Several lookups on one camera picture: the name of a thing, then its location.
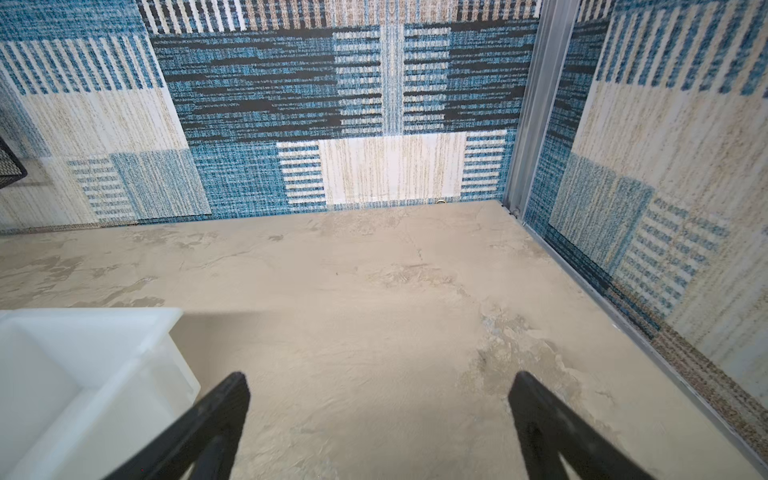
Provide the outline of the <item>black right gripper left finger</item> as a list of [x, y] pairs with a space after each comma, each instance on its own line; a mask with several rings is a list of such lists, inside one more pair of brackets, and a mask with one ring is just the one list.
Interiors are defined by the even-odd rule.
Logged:
[[109, 479], [228, 479], [250, 402], [242, 372], [233, 372], [128, 459]]

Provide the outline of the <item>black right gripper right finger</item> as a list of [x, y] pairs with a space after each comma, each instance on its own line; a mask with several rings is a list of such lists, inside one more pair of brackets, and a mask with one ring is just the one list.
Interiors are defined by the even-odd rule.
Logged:
[[566, 479], [566, 465], [581, 479], [651, 477], [531, 373], [515, 375], [508, 403], [530, 479]]

